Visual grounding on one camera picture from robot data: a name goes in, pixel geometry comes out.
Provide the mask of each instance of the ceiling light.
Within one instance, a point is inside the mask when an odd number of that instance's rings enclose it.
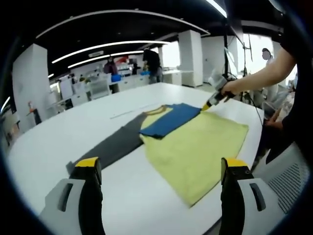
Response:
[[[80,18],[84,18],[84,17],[88,17],[88,16],[94,16],[94,15],[100,15],[100,14],[110,14],[110,13],[137,13],[137,14],[146,14],[146,15],[151,15],[151,16],[163,17],[163,18],[167,18],[167,19],[170,19],[170,20],[173,20],[173,21],[177,21],[177,22],[180,22],[180,23],[183,23],[183,24],[187,24],[187,25],[189,25],[189,26],[191,26],[193,28],[196,28],[199,31],[204,32],[204,33],[209,33],[207,30],[205,30],[203,28],[200,28],[200,27],[198,27],[198,26],[196,26],[196,25],[194,25],[192,23],[180,20],[180,19],[172,17],[172,16],[167,16],[167,15],[163,15],[163,14],[156,13],[156,12],[151,12],[151,11],[140,11],[139,9],[138,10],[115,9],[115,10],[103,10],[103,11],[89,12],[89,13],[82,14],[82,15],[79,15],[79,16],[74,16],[74,17],[72,17],[70,19],[66,19],[66,20],[64,20],[62,22],[59,22],[59,23],[51,26],[50,28],[46,29],[42,33],[38,34],[36,36],[36,39],[40,38],[44,34],[48,33],[51,30],[53,30],[54,28],[59,27],[59,26],[61,26],[63,24],[66,24],[66,23],[68,23],[70,21],[74,21],[74,20],[77,20],[77,19],[80,19]]]
[[[4,110],[6,104],[9,102],[10,98],[11,98],[11,97],[8,97],[8,98],[6,99],[6,101],[5,101],[5,103],[2,105],[0,113],[2,113],[2,111]]]
[[[52,63],[56,63],[59,62],[60,60],[63,60],[65,58],[68,58],[72,55],[76,55],[78,53],[87,51],[87,50],[93,50],[96,48],[100,48],[100,47],[108,47],[108,46],[115,46],[115,45],[122,45],[122,44],[135,44],[135,43],[151,43],[151,44],[169,44],[169,42],[164,42],[164,41],[146,41],[146,40],[139,40],[139,41],[125,41],[125,42],[117,42],[117,43],[107,43],[107,44],[102,44],[102,45],[97,45],[97,46],[93,46],[93,47],[88,47],[85,49],[81,49],[75,52],[72,52],[70,54],[64,55],[62,57],[60,57],[59,59],[56,59],[54,61],[52,61]]]
[[[209,4],[211,4],[218,12],[220,12],[225,18],[227,18],[227,14],[223,8],[221,8],[220,5],[218,5],[213,0],[206,0]]]
[[[136,51],[127,51],[127,52],[115,53],[115,54],[111,54],[111,56],[126,55],[126,54],[137,54],[137,53],[143,53],[143,50],[136,50]]]
[[[109,57],[109,56],[110,56],[110,55],[103,55],[103,56],[98,56],[98,57],[95,57],[95,58],[92,58],[92,59],[84,60],[84,61],[82,61],[82,62],[78,62],[78,63],[76,63],[76,64],[70,65],[70,66],[68,66],[68,68],[72,68],[72,67],[74,67],[74,66],[76,66],[76,65],[81,65],[81,64],[87,63],[87,62],[89,62],[89,61],[107,58],[107,57]]]

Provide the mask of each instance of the office desk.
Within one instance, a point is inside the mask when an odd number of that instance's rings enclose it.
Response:
[[[112,94],[54,116],[26,132],[8,157],[18,190],[35,214],[45,196],[75,161],[143,111],[161,104],[202,107],[210,94],[189,87],[157,83]],[[230,100],[209,111],[249,125],[238,158],[250,167],[262,126],[253,106]],[[202,235],[222,215],[218,183],[188,208],[147,161],[144,146],[102,171],[102,221],[107,235]]]

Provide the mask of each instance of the ceiling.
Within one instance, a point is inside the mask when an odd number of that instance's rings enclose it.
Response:
[[[225,9],[224,0],[215,0]],[[241,20],[259,21],[269,24],[279,24],[274,8],[267,0],[225,0],[231,3],[232,15]],[[114,9],[139,9],[164,14],[183,19],[202,29],[208,30],[212,35],[221,35],[223,28],[221,22],[224,17],[215,10],[206,0],[119,0],[119,1],[84,1],[68,6],[58,4],[45,4],[41,6],[20,5],[12,6],[14,13],[6,16],[7,22],[12,22],[8,27],[4,51],[8,51],[10,44],[17,36],[14,58],[22,53],[32,43],[36,43],[48,51],[48,72],[55,76],[68,71],[68,66],[88,59],[88,54],[103,50],[105,54],[137,50],[143,44],[129,44],[104,47],[79,53],[60,62],[51,62],[68,53],[101,45],[105,43],[132,41],[132,40],[157,40],[171,33],[180,33],[189,29],[205,34],[187,24],[163,18],[160,16],[138,13],[106,13],[82,17],[64,23],[41,37],[36,36],[46,29],[72,17],[82,14],[114,10]],[[176,36],[164,41],[174,41]]]

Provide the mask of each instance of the chair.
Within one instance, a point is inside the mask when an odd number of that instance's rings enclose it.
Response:
[[[296,143],[266,164],[268,154],[260,160],[253,176],[269,185],[278,196],[279,207],[287,214],[304,189],[310,168]]]

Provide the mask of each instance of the hand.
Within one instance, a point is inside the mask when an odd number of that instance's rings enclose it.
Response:
[[[227,82],[226,85],[222,88],[221,92],[222,94],[225,94],[225,92],[231,92],[234,95],[239,94],[241,92],[239,87],[239,80]]]
[[[272,119],[269,119],[265,122],[265,126],[274,126],[275,122]]]
[[[265,125],[275,127],[279,130],[283,130],[283,123],[281,121],[274,122],[269,120]]]

